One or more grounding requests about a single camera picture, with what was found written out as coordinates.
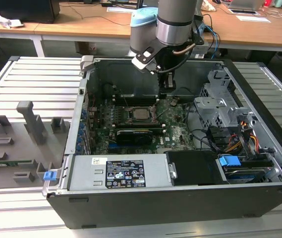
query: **wooden desk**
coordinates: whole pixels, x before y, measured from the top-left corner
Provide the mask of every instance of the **wooden desk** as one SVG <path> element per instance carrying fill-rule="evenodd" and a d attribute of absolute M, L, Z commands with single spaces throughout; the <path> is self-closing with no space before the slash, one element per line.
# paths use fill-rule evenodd
<path fill-rule="evenodd" d="M 246 22 L 228 14 L 228 9 L 222 4 L 215 4 L 215 7 L 220 9 L 203 11 L 203 14 L 211 15 L 214 30 L 221 37 L 221 48 L 282 51 L 282 18 L 268 14 L 273 12 L 266 10 L 268 13 L 261 13 L 271 23 Z M 282 14 L 281 8 L 271 9 Z M 38 56 L 44 57 L 43 40 L 129 43 L 130 19 L 130 13 L 107 12 L 107 8 L 101 5 L 61 2 L 60 14 L 54 24 L 25 23 L 25 27 L 17 29 L 0 26 L 0 38 L 31 39 Z M 208 16 L 204 19 L 210 25 Z M 211 44 L 211 34 L 205 33 L 204 36 Z"/>
<path fill-rule="evenodd" d="M 223 4 L 216 4 L 215 7 L 218 8 L 216 12 L 202 12 L 203 14 L 208 13 L 212 17 L 213 28 L 221 38 L 220 47 L 282 51 L 282 18 L 276 18 L 277 15 L 269 15 L 273 12 L 268 10 L 260 12 L 271 23 L 250 22 L 240 21 L 234 14 L 226 14 L 226 12 L 230 12 Z M 282 8 L 270 7 L 269 9 L 278 10 L 282 14 Z M 204 20 L 207 25 L 211 24 L 208 16 L 205 16 Z M 211 33 L 205 34 L 205 40 L 212 41 Z"/>
<path fill-rule="evenodd" d="M 107 12 L 101 5 L 60 3 L 60 13 L 54 24 L 39 24 L 35 34 L 129 39 L 130 21 L 131 13 Z"/>
<path fill-rule="evenodd" d="M 40 37 L 35 35 L 35 28 L 39 25 L 37 22 L 23 22 L 24 27 L 7 29 L 0 25 L 0 38 L 27 39 L 32 40 L 37 55 L 44 56 L 44 50 Z"/>

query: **barcode sticker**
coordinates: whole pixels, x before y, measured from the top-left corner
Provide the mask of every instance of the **barcode sticker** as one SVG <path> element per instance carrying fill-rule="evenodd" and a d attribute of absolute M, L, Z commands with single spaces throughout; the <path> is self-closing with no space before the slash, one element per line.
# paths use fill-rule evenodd
<path fill-rule="evenodd" d="M 105 165 L 106 162 L 108 161 L 108 158 L 92 158 L 92 165 Z"/>

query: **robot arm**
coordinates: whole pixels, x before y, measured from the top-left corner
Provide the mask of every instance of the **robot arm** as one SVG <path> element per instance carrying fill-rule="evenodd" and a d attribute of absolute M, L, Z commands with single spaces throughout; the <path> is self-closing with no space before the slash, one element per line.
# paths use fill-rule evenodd
<path fill-rule="evenodd" d="M 155 36 L 151 36 L 151 31 L 144 33 L 147 34 L 147 40 L 152 37 L 152 41 L 145 41 L 146 45 L 135 52 L 136 56 L 132 60 L 139 70 L 157 73 L 163 94 L 176 88 L 174 71 L 190 57 L 197 44 L 203 44 L 199 34 L 194 34 L 192 30 L 196 4 L 197 0 L 160 0 Z"/>

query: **motherboard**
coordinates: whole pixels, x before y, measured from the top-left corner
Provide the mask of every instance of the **motherboard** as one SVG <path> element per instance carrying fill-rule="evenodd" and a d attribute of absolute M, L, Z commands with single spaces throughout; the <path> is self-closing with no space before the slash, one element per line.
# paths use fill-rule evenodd
<path fill-rule="evenodd" d="M 186 104 L 179 98 L 132 103 L 128 98 L 123 105 L 104 100 L 90 108 L 92 154 L 162 154 L 195 148 L 186 126 Z"/>

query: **blue plastic latch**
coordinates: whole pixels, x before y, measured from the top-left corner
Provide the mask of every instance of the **blue plastic latch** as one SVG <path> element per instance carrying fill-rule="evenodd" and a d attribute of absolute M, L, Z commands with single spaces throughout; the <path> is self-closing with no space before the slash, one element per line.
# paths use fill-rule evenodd
<path fill-rule="evenodd" d="M 239 158 L 234 155 L 224 155 L 219 158 L 221 166 L 241 166 Z"/>
<path fill-rule="evenodd" d="M 44 173 L 44 181 L 56 181 L 57 172 L 56 171 L 47 171 Z"/>

